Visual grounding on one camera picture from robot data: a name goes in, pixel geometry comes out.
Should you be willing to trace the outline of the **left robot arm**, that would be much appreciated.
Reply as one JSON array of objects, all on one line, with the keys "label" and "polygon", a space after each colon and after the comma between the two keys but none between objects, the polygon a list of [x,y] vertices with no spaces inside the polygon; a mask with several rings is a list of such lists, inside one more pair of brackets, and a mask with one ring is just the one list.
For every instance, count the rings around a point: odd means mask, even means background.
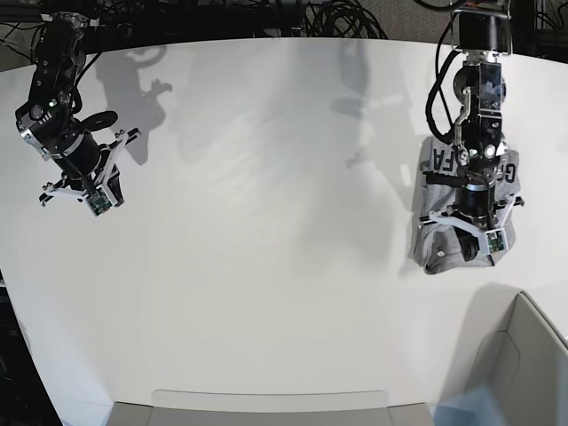
[{"label": "left robot arm", "polygon": [[[449,174],[425,172],[427,185],[454,190],[453,203],[422,217],[424,225],[449,227],[466,262],[487,259],[508,250],[506,222],[511,210],[523,203],[515,194],[496,195],[498,172],[509,147],[502,133],[501,104],[506,96],[500,56],[512,52],[508,1],[451,1],[419,5],[432,12],[448,12],[459,24],[459,43],[436,73],[425,114],[432,135],[454,155],[456,170]],[[435,123],[432,106],[452,62],[464,57],[454,77],[454,95],[461,112],[447,133]]]}]

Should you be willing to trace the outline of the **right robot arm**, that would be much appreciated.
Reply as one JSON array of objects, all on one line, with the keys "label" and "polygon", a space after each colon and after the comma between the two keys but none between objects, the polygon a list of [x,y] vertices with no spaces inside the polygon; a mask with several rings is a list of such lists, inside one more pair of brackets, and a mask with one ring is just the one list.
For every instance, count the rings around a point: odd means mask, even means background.
[{"label": "right robot arm", "polygon": [[28,99],[15,112],[16,126],[28,145],[61,170],[59,181],[43,186],[40,204],[69,198],[84,203],[98,217],[124,202],[116,161],[140,132],[120,130],[114,141],[99,144],[94,132],[112,127],[117,113],[76,118],[83,107],[79,83],[94,63],[86,58],[83,38],[99,25],[96,2],[51,2],[43,7],[41,18],[45,31],[32,59],[35,72]]}]

